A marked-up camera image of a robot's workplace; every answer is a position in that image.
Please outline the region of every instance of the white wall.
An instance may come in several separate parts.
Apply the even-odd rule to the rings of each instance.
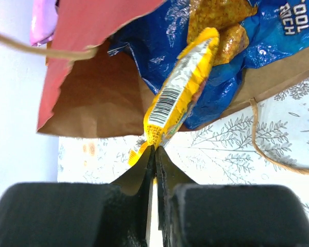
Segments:
[[[0,32],[29,43],[32,0],[0,0]],[[58,139],[36,134],[44,58],[0,45],[0,196],[21,181],[56,181]]]

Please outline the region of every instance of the red paper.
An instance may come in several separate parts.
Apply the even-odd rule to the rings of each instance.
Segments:
[[[162,3],[163,0],[61,0],[52,48],[84,51],[88,45],[100,45],[122,26],[154,11]],[[60,86],[71,69],[68,60],[49,60],[38,129],[53,116]]]

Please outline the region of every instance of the pink object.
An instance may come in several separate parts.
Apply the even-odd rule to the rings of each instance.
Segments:
[[[53,40],[58,15],[56,0],[34,0],[30,43],[39,46]]]

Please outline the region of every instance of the paper bag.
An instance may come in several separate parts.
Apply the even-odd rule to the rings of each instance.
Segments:
[[[91,60],[75,62],[60,87],[52,117],[43,121],[39,132],[90,138],[143,133],[143,117],[153,94],[139,77],[134,61],[123,52],[109,57],[108,46],[107,41]],[[260,102],[307,77],[309,48],[262,68],[248,69],[241,90],[222,117],[248,107],[250,98]]]
[[[121,25],[161,4],[158,0],[115,1],[62,1],[52,48],[81,51],[101,44]],[[153,94],[140,79],[133,59],[123,52],[109,57],[108,47],[109,41],[104,42],[96,57],[77,61],[73,67],[66,60],[49,60],[39,109],[40,133],[89,138],[143,133],[143,117]],[[308,76],[309,48],[246,70],[240,92],[222,117],[247,107],[250,98],[259,102]]]
[[[85,51],[87,46],[100,45],[122,26],[152,12],[163,2],[163,0],[61,0],[52,49]],[[142,103],[138,100],[141,98],[140,91],[135,89],[135,86],[138,86],[138,79],[133,60],[124,54],[109,59],[106,55],[107,50],[108,44],[104,44],[93,60],[76,62],[76,68],[62,88],[60,86],[70,73],[73,64],[63,59],[48,60],[39,109],[40,132],[95,137],[102,135],[98,130],[107,124],[113,128],[121,127],[121,130],[116,128],[116,131],[109,133],[109,136],[123,135],[126,128],[131,128],[131,132],[137,132],[141,128],[142,121],[139,121],[141,117],[137,119],[138,126],[134,127],[128,123],[120,126],[119,121],[115,126],[111,122],[111,118],[113,116],[115,118],[117,114],[120,114],[120,118],[135,118],[133,113],[141,116],[143,110],[141,110]],[[71,88],[69,86],[71,83],[74,86],[79,83],[82,87],[81,92],[77,93],[77,89]]]

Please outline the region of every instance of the chips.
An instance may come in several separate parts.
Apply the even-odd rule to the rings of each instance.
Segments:
[[[257,6],[247,0],[190,0],[187,42],[192,42],[206,27],[220,33],[220,46],[214,66],[229,63],[249,45],[245,29],[238,23],[255,15]]]

